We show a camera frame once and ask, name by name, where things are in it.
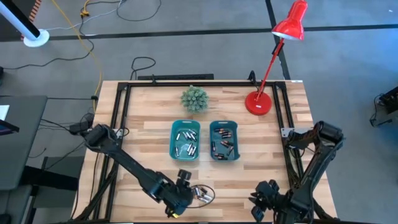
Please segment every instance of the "green spiky plant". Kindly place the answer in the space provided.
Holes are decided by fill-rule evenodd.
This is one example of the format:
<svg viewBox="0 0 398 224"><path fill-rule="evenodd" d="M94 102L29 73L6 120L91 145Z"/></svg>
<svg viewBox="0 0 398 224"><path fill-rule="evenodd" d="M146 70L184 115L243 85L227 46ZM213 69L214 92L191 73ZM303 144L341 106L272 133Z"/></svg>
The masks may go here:
<svg viewBox="0 0 398 224"><path fill-rule="evenodd" d="M181 96L181 104L193 114L204 112L208 107L208 101L209 97L201 87L190 86Z"/></svg>

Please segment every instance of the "white pole base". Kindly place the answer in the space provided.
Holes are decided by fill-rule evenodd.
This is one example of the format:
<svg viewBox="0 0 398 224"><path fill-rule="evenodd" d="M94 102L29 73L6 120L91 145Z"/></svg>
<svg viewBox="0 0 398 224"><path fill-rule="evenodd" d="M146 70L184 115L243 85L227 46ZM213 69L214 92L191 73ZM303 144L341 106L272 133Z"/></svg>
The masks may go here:
<svg viewBox="0 0 398 224"><path fill-rule="evenodd" d="M43 46L47 41L49 41L50 34L47 30L39 29L40 35L35 40L29 40L24 37L24 44L28 47L40 47Z"/></svg>

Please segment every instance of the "red desk lamp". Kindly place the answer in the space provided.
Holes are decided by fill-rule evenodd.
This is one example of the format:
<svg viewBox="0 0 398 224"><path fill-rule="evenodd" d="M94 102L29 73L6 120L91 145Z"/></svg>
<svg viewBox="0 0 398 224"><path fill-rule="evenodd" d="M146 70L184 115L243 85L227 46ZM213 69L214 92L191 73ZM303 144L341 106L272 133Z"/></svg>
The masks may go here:
<svg viewBox="0 0 398 224"><path fill-rule="evenodd" d="M267 93L263 93L264 86L266 85L266 80L268 74L271 70L272 64L274 63L276 56L278 56L281 50L284 39L288 40L303 40L304 39L304 29L301 20L304 17L305 11L307 10L307 2L305 0L296 0L293 6L290 8L287 18L282 22L278 23L272 30L274 35L280 37L280 41L273 53L271 62L269 63L266 75L261 83L260 89L258 91L251 92L246 97L244 104L246 109L254 115L264 115L268 113L271 109L272 101Z"/></svg>

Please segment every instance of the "black desk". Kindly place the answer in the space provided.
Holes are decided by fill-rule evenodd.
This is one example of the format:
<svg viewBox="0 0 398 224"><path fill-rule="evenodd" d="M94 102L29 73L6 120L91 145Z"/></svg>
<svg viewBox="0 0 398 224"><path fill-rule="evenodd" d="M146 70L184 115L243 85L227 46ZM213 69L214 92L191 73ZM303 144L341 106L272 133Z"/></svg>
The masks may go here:
<svg viewBox="0 0 398 224"><path fill-rule="evenodd" d="M0 136L0 190L27 184L77 189L77 178L26 166L46 103L46 96L0 97L0 105L10 105L6 121L19 127L19 133Z"/></svg>

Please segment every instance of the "red lamp base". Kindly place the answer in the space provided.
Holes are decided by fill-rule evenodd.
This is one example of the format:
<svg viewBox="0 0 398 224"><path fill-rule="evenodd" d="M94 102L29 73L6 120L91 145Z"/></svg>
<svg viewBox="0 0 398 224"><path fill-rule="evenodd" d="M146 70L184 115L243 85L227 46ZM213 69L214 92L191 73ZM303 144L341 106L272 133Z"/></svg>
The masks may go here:
<svg viewBox="0 0 398 224"><path fill-rule="evenodd" d="M268 111L272 107L272 101L267 93L262 93L259 99L256 101L257 91L251 92L246 97L244 104L246 105L246 109L254 115L264 115L268 113Z"/></svg>

